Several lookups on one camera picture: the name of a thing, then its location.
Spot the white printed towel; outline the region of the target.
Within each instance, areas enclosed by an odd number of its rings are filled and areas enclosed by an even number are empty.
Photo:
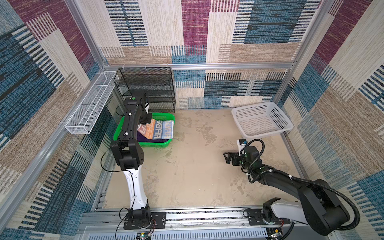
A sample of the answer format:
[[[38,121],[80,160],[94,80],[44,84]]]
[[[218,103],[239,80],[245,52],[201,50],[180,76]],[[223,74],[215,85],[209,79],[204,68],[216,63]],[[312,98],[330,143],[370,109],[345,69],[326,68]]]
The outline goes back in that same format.
[[[138,132],[149,140],[169,140],[174,138],[174,121],[152,119],[150,124],[140,124]]]

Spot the purple towel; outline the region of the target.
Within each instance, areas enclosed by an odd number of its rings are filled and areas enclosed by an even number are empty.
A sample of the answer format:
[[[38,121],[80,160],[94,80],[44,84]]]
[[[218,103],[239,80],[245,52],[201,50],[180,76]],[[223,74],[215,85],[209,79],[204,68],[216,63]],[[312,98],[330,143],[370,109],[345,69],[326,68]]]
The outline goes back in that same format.
[[[140,143],[165,143],[169,139],[159,139],[159,140],[154,140],[154,139],[147,139],[145,136],[143,136],[141,133],[137,133],[137,140]]]

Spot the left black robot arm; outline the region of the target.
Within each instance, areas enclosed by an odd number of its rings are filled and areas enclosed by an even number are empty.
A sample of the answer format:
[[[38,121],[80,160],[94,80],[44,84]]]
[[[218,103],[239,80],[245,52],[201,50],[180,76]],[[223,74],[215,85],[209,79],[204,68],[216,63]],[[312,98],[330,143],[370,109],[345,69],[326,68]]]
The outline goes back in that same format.
[[[125,230],[147,229],[152,224],[151,209],[142,179],[144,151],[137,140],[138,126],[148,124],[152,119],[146,104],[145,93],[124,100],[123,116],[111,143],[114,159],[125,175],[130,194]]]

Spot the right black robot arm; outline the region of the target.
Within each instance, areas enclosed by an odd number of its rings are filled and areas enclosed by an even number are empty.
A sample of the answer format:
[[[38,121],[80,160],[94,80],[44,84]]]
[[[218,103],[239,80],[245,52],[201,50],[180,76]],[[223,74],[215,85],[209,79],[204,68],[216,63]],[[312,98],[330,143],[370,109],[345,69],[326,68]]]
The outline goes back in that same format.
[[[249,183],[260,183],[277,188],[299,200],[284,202],[280,198],[263,204],[263,216],[267,223],[290,219],[307,224],[316,233],[326,236],[332,231],[347,231],[360,222],[356,205],[344,194],[331,188],[324,180],[305,180],[265,165],[263,150],[241,145],[239,152],[223,154],[228,165],[239,166]]]

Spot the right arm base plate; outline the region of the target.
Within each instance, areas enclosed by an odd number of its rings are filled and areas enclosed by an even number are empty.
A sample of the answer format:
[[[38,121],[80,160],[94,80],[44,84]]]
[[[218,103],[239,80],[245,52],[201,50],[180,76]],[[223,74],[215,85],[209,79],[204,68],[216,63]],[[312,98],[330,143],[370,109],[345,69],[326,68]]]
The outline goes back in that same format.
[[[251,226],[290,225],[289,219],[278,218],[271,210],[250,209],[243,210],[243,216],[248,219]]]

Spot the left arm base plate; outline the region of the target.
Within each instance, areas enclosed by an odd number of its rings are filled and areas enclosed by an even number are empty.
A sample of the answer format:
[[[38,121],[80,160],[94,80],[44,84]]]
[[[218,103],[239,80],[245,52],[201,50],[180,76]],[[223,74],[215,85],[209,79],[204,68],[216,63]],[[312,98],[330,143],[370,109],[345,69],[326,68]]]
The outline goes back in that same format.
[[[124,221],[124,230],[149,230],[149,229],[164,229],[166,226],[166,212],[152,212],[148,218],[139,219],[127,214]]]

